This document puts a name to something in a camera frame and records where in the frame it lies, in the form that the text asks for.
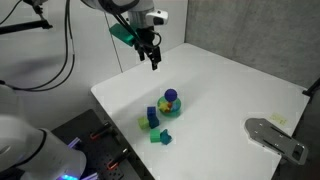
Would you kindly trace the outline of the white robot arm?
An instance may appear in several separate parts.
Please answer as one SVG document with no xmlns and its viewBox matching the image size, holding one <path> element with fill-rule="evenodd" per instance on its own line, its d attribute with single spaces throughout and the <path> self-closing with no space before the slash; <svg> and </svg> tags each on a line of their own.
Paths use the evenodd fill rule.
<svg viewBox="0 0 320 180">
<path fill-rule="evenodd" d="M 156 9 L 153 0 L 81 0 L 92 9 L 113 15 L 134 37 L 140 51 L 149 55 L 158 49 L 140 32 L 165 25 L 169 14 Z M 0 170 L 18 168 L 21 180 L 78 180 L 85 171 L 87 158 L 65 144 L 51 131 L 31 126 L 19 114 L 17 88 L 0 85 Z"/>
</svg>

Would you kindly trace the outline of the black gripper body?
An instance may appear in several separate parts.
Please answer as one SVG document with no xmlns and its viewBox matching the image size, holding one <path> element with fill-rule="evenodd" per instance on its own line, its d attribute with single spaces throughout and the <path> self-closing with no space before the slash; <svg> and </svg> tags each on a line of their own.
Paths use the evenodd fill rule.
<svg viewBox="0 0 320 180">
<path fill-rule="evenodd" d="M 161 35 L 156 32 L 153 27 L 137 28 L 136 33 L 140 38 L 140 41 L 135 44 L 135 49 L 141 50 L 146 54 L 150 54 L 162 41 Z M 159 37 L 159 42 L 154 45 L 153 40 L 156 36 Z"/>
</svg>

